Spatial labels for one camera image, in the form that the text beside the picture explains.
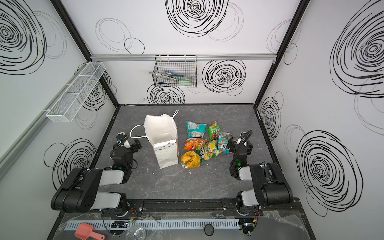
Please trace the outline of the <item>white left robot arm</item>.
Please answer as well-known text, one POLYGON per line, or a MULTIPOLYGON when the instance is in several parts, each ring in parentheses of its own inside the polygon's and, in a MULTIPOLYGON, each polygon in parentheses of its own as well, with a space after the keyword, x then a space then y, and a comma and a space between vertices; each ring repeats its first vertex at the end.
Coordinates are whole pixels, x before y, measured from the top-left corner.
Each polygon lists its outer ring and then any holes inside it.
POLYGON ((126 194, 100 192, 99 187, 120 185, 128 182, 132 170, 133 153, 142 148, 139 140, 132 145, 118 138, 111 157, 113 165, 104 169, 74 168, 51 200, 51 209, 65 213, 87 213, 93 210, 130 210, 126 194))

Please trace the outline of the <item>Fox's fruit candy packet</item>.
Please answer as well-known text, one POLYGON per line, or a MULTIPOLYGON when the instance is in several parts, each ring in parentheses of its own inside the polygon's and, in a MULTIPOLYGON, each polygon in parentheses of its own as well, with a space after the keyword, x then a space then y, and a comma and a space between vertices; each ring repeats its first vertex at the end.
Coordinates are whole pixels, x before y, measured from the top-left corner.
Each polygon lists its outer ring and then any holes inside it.
POLYGON ((205 143, 197 144, 196 153, 200 156, 201 162, 215 158, 223 151, 219 149, 218 140, 212 140, 205 143))

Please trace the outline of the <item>green snack packet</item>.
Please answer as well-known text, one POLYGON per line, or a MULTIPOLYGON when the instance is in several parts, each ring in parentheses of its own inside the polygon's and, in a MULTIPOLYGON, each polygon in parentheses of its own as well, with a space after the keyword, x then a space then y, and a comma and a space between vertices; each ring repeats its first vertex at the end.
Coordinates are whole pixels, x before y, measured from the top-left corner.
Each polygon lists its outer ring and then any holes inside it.
POLYGON ((208 126, 208 133, 210 141, 216 140, 219 137, 219 133, 222 131, 222 128, 220 125, 214 121, 214 123, 211 126, 208 126))

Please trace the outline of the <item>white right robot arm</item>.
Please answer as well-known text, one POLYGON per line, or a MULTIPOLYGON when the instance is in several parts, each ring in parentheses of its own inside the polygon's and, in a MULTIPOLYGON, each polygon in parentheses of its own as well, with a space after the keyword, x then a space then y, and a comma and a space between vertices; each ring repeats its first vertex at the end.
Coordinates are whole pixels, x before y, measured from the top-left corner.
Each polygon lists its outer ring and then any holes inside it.
POLYGON ((293 192, 277 163, 248 164, 253 145, 240 138, 230 138, 228 148, 233 153, 230 174, 239 181, 252 182, 251 190, 239 192, 236 208, 241 215, 263 207, 286 205, 294 201, 293 192))

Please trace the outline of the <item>teal red snack packet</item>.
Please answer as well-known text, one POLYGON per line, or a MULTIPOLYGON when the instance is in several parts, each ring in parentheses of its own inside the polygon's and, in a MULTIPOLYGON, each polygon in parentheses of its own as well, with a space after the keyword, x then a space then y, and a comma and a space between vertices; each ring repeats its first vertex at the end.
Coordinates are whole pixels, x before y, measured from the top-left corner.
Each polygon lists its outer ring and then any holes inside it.
POLYGON ((227 132, 218 132, 218 150, 229 154, 230 149, 228 147, 229 140, 232 138, 232 134, 227 132))

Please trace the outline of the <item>orange snack packet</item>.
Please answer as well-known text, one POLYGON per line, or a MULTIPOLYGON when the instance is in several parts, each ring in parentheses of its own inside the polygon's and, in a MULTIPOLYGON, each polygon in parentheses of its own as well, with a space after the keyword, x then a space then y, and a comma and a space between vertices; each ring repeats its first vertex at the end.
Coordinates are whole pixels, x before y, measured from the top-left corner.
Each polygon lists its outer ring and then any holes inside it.
POLYGON ((196 150, 197 146, 204 145, 208 140, 202 138, 189 138, 185 140, 184 151, 196 150))

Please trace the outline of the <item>yellow snack packet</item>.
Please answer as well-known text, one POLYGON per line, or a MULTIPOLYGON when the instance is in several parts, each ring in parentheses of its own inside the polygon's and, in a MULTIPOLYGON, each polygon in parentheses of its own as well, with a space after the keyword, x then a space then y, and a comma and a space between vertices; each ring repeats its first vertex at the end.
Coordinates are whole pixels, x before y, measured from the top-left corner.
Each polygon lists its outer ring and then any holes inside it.
POLYGON ((181 162, 184 169, 196 169, 201 165, 201 158, 196 152, 189 151, 181 156, 181 162))

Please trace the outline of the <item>white printed paper bag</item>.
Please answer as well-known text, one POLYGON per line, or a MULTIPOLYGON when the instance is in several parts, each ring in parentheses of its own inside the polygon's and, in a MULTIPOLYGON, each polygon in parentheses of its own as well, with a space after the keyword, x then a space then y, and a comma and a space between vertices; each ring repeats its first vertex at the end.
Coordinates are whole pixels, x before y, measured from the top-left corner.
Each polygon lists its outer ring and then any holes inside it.
POLYGON ((178 128, 175 122, 175 116, 179 110, 176 110, 172 116, 163 114, 161 116, 147 115, 142 125, 145 129, 144 136, 153 147, 160 169, 176 165, 179 160, 179 141, 178 128))

